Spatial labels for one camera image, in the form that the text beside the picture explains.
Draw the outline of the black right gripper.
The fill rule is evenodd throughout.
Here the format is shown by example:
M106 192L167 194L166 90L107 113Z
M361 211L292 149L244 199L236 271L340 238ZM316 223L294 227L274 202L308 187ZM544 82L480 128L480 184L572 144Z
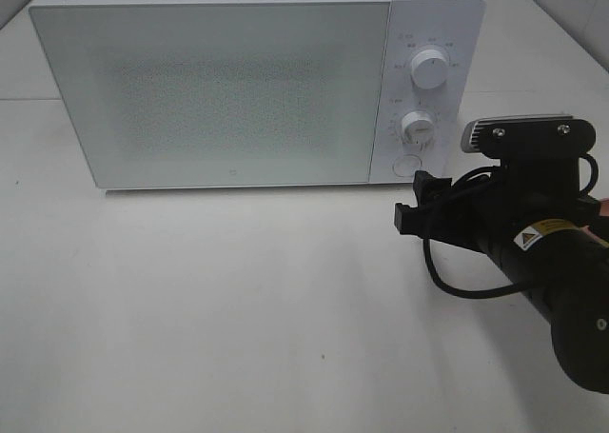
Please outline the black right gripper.
M579 238L579 162L511 160L460 179L414 175L427 205L394 205L400 235L423 236L489 257L558 257Z

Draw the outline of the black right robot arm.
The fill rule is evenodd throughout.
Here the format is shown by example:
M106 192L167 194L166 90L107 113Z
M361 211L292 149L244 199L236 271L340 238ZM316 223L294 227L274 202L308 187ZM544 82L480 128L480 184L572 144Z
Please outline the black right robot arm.
M503 161L458 180L418 171L417 204L394 225L422 241L432 283L467 300L523 295L549 323L560 368L579 387L608 391L608 219L582 187L576 160ZM505 285L469 290L437 270L433 242L481 253Z

